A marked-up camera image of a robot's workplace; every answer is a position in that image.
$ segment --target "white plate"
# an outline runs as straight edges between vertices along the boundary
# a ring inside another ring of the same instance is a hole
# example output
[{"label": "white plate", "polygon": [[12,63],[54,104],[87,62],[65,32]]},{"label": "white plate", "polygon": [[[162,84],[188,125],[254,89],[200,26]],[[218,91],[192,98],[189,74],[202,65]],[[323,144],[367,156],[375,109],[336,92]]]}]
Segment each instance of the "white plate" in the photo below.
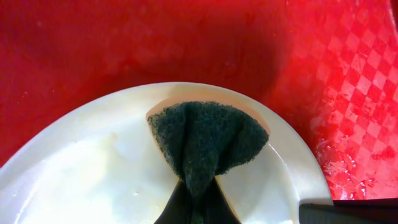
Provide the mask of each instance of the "white plate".
[{"label": "white plate", "polygon": [[271,129],[254,161],[219,178],[243,223],[298,223],[300,203],[332,203],[311,151],[270,109],[224,88],[159,83],[92,101],[30,140],[0,170],[0,223],[154,223],[177,179],[145,115],[167,97],[203,89],[244,102]]}]

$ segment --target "red plastic surface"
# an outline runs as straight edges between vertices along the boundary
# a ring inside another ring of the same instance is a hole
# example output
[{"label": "red plastic surface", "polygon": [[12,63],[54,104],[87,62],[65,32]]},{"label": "red plastic surface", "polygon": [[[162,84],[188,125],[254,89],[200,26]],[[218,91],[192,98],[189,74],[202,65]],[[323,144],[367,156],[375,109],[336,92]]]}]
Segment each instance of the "red plastic surface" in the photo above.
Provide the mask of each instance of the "red plastic surface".
[{"label": "red plastic surface", "polygon": [[398,197],[396,52],[383,0],[1,1],[0,164],[95,98],[200,82],[283,117],[334,199]]}]

